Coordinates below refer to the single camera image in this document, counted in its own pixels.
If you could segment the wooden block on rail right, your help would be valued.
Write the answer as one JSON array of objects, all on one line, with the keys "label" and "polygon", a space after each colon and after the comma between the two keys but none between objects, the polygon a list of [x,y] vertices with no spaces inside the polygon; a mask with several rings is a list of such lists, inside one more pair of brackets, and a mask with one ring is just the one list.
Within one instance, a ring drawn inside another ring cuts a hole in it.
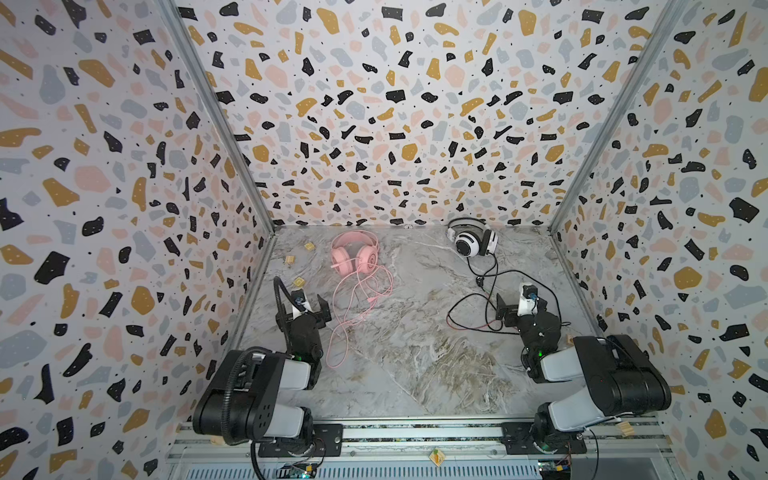
[{"label": "wooden block on rail right", "polygon": [[631,437],[635,435],[635,429],[628,421],[617,423],[616,428],[619,430],[623,437]]}]

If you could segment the pink headphones with cable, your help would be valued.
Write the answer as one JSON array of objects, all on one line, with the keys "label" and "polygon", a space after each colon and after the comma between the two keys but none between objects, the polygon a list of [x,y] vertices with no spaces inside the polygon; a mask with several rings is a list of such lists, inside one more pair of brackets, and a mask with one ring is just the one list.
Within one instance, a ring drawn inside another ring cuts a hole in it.
[{"label": "pink headphones with cable", "polygon": [[331,369],[346,361],[351,330],[394,291],[394,275],[381,262],[380,252],[379,238],[367,230],[346,231],[331,242],[331,267],[339,275],[331,301],[337,324],[331,330],[326,359]]}]

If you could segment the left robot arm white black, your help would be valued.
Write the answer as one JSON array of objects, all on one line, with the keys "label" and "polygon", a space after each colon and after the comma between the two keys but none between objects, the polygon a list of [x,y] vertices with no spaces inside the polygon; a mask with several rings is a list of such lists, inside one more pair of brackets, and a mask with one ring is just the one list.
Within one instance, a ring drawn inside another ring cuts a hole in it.
[{"label": "left robot arm white black", "polygon": [[280,404],[278,396],[317,384],[324,356],[320,330],[331,311],[320,296],[313,308],[300,291],[292,295],[303,308],[281,308],[276,315],[287,350],[251,346],[228,352],[194,410],[195,433],[219,437],[228,446],[251,443],[271,456],[319,453],[311,410]]}]

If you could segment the white black headphones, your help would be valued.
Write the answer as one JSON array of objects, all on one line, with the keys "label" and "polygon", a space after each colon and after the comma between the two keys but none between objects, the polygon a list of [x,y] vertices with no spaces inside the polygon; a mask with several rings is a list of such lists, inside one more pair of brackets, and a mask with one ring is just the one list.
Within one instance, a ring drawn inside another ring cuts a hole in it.
[{"label": "white black headphones", "polygon": [[470,217],[449,221],[446,234],[455,251],[465,258],[494,255],[498,245],[497,233],[484,221]]}]

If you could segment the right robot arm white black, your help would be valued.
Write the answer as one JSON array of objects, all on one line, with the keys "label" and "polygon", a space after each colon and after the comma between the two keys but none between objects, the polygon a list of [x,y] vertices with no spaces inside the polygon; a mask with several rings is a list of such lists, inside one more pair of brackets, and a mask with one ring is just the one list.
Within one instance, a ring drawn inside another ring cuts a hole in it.
[{"label": "right robot arm white black", "polygon": [[541,404],[532,421],[504,423],[507,454],[584,454],[587,428],[670,407],[669,384],[629,336],[577,336],[561,349],[561,321],[534,294],[515,306],[500,302],[496,317],[523,341],[521,363],[534,383],[585,382],[568,397]]}]

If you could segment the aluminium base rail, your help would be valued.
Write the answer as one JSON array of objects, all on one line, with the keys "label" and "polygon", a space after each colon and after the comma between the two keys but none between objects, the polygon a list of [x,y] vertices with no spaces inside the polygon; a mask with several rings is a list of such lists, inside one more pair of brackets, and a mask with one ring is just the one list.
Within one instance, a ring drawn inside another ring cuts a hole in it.
[{"label": "aluminium base rail", "polygon": [[[628,421],[635,435],[616,424]],[[227,446],[185,424],[169,456],[170,479],[682,479],[684,473],[653,417],[592,426],[584,454],[509,455],[502,417],[325,419],[318,454],[271,456],[259,447]],[[429,458],[441,449],[446,461]]]}]

